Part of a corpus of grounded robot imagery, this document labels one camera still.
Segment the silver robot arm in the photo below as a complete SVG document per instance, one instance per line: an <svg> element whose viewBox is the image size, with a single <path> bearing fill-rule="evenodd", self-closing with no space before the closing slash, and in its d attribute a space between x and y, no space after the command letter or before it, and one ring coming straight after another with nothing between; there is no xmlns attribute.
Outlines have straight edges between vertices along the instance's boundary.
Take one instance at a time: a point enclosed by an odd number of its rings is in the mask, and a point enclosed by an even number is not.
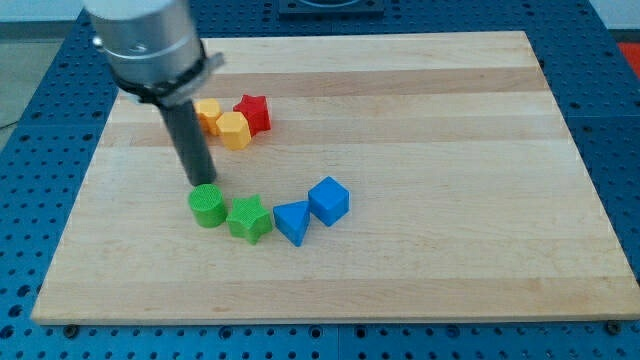
<svg viewBox="0 0 640 360"><path fill-rule="evenodd" d="M119 88L142 103L171 108L189 101L224 64L206 53L187 0L84 0Z"/></svg>

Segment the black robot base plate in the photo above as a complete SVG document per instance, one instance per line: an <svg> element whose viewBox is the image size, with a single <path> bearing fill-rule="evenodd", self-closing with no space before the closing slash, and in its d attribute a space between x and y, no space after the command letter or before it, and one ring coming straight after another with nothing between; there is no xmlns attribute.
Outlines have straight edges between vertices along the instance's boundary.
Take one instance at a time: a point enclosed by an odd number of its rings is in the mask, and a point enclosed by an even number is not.
<svg viewBox="0 0 640 360"><path fill-rule="evenodd" d="M277 0L280 17L383 15L383 0Z"/></svg>

